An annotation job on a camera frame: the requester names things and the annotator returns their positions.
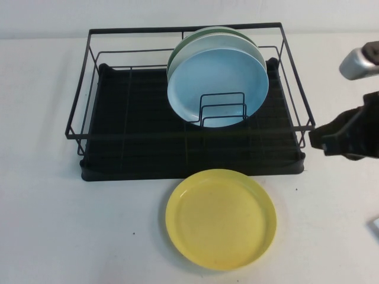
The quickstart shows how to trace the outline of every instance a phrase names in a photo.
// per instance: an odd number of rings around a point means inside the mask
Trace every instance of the drip tray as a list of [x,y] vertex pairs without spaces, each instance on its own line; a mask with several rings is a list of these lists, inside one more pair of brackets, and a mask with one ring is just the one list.
[[291,131],[277,59],[267,61],[267,72],[268,95],[253,116],[229,127],[201,128],[172,110],[166,69],[100,65],[89,135],[110,139],[87,141],[83,179],[186,178],[215,168],[249,176],[301,173],[305,154]]

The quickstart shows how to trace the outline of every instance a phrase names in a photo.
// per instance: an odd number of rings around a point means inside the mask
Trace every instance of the white table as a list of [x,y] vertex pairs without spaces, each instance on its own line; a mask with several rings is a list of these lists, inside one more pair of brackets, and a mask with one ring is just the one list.
[[[350,82],[347,53],[376,34],[292,34],[288,41],[318,125],[362,105],[379,77]],[[258,261],[213,272],[165,235],[180,180],[84,182],[64,136],[86,40],[0,41],[0,283],[378,283],[379,161],[304,149],[306,171],[260,176],[277,209]]]

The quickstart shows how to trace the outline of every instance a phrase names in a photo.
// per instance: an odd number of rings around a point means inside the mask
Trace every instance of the dish rack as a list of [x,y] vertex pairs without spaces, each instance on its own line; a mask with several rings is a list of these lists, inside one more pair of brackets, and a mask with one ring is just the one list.
[[[78,143],[84,180],[186,178],[214,168],[250,176],[304,170],[304,134],[315,121],[281,23],[226,27],[253,34],[267,59],[269,91],[255,114],[248,117],[244,111],[240,123],[222,128],[183,121],[167,99],[170,53],[187,34],[204,27],[89,31],[65,131]],[[204,96],[236,94],[242,102],[230,107],[245,110],[245,95],[238,90]],[[219,118],[202,116],[206,107],[212,105],[200,102],[201,124]]]

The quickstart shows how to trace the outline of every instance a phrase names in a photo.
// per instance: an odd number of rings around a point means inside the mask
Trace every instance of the white background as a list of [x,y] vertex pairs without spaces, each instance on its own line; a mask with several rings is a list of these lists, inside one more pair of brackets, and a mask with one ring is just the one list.
[[1,0],[0,38],[80,37],[90,28],[279,21],[287,32],[379,29],[377,0]]

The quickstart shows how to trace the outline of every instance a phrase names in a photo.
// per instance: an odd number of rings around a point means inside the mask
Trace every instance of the blue plate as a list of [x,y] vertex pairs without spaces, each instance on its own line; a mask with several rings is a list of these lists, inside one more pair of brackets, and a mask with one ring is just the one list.
[[212,49],[193,55],[175,69],[168,100],[185,121],[224,127],[254,114],[267,91],[267,73],[254,57],[236,49]]

